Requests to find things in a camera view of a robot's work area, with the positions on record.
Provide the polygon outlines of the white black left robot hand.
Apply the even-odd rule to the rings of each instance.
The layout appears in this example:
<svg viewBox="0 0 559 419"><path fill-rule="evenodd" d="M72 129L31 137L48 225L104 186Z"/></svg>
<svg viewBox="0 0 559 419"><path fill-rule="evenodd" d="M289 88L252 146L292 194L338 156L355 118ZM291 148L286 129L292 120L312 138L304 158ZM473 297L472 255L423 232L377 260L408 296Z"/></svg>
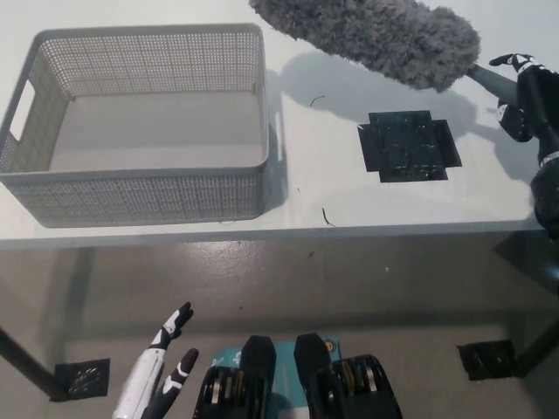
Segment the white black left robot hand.
<svg viewBox="0 0 559 419"><path fill-rule="evenodd" d="M164 418L196 364L199 351L189 349L171 373L162 378L165 355L193 315L191 303L176 309L136 360L112 414L113 418Z"/></svg>

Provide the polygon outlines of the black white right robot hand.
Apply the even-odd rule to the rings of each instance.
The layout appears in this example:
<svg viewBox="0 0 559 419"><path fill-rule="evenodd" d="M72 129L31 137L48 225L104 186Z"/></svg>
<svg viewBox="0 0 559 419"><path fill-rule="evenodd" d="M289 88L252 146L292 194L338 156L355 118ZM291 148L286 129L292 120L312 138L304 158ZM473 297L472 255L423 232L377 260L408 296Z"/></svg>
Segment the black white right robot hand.
<svg viewBox="0 0 559 419"><path fill-rule="evenodd" d="M558 154L558 73L534 56L509 53L493 58L491 66L510 65L517 73L515 105L498 101L501 128L515 141L539 141L538 162Z"/></svg>

